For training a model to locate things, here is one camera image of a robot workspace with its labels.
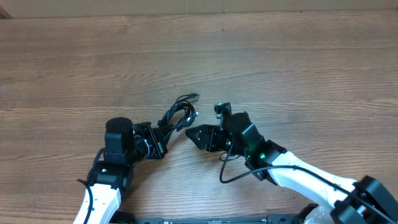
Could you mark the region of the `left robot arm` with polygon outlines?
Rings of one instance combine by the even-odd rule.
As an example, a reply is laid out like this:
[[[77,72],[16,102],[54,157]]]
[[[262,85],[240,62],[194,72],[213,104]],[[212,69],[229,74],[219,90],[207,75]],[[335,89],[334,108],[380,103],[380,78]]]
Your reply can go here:
[[[173,133],[172,125],[150,122],[134,124],[124,117],[106,123],[105,147],[101,148],[86,180],[85,196],[74,224],[135,223],[134,215],[119,211],[130,191],[134,167],[145,159],[162,159]]]

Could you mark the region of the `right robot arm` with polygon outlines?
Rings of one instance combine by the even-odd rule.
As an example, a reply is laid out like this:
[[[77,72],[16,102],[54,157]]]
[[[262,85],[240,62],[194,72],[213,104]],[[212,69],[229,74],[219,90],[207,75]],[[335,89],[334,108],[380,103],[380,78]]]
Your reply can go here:
[[[220,115],[220,125],[190,128],[186,135],[202,150],[244,157],[248,172],[259,180],[296,191],[317,204],[303,223],[397,223],[397,200],[370,176],[357,181],[339,177],[299,159],[265,139],[246,112]]]

